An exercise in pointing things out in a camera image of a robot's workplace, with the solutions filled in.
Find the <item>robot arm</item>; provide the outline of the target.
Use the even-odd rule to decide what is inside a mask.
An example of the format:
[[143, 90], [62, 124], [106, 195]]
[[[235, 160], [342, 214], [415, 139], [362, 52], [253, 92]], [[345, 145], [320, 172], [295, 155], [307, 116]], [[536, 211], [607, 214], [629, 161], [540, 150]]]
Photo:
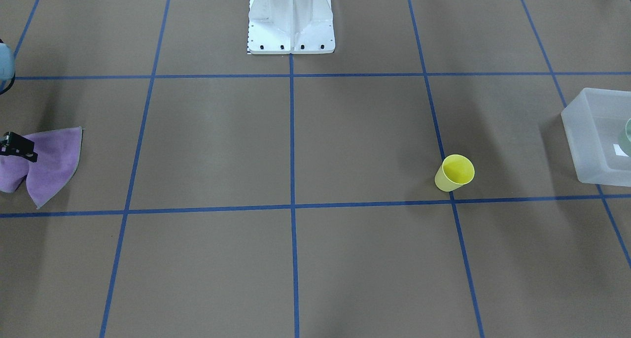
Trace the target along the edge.
[[[7, 93], [13, 87], [15, 78], [13, 50], [4, 41], [0, 41], [0, 79], [3, 85], [0, 94]], [[17, 133], [6, 132], [3, 134], [0, 148], [2, 156], [16, 156], [26, 159], [30, 163], [37, 162], [38, 154], [35, 152], [35, 143]]]

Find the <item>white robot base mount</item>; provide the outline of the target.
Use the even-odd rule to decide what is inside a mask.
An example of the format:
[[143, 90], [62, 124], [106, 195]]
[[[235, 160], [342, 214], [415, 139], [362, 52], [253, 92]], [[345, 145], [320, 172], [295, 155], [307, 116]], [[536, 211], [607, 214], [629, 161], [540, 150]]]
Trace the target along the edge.
[[253, 55], [331, 54], [331, 0], [248, 0], [246, 51]]

